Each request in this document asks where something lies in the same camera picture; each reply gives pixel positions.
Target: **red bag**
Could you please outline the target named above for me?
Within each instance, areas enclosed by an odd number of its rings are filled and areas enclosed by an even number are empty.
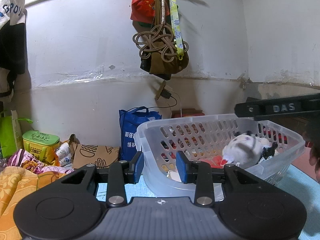
[[[155,0],[132,0],[131,9],[131,20],[143,23],[153,23],[155,17]],[[166,16],[169,14],[170,11],[166,5]]]

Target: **white and black jacket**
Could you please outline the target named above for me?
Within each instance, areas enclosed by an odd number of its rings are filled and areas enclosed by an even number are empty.
[[[0,0],[0,101],[11,101],[18,74],[25,72],[25,0]]]

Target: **plastic basket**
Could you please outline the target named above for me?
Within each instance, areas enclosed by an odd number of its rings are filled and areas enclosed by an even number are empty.
[[[138,150],[144,153],[144,180],[158,197],[189,196],[194,199],[196,186],[169,179],[174,170],[177,151],[184,151],[190,160],[221,155],[222,149],[236,132],[252,131],[259,137],[278,143],[279,155],[246,169],[255,176],[276,184],[290,163],[304,151],[305,142],[299,134],[271,121],[256,122],[237,118],[235,114],[163,119],[141,124],[134,135]]]

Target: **floral blanket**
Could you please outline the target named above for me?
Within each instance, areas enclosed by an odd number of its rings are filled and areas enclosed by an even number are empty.
[[[34,174],[21,167],[6,167],[0,173],[0,240],[21,240],[13,210],[25,196],[65,176],[47,171]]]
[[[31,153],[20,149],[8,161],[8,166],[18,166],[31,171],[34,174],[41,174],[46,171],[69,174],[73,171],[70,167],[58,167],[44,164],[36,159]]]

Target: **green paper bag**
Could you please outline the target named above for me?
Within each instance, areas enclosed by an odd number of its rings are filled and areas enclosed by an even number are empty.
[[[0,118],[0,144],[4,158],[23,148],[20,123],[15,110],[11,111],[11,116]]]

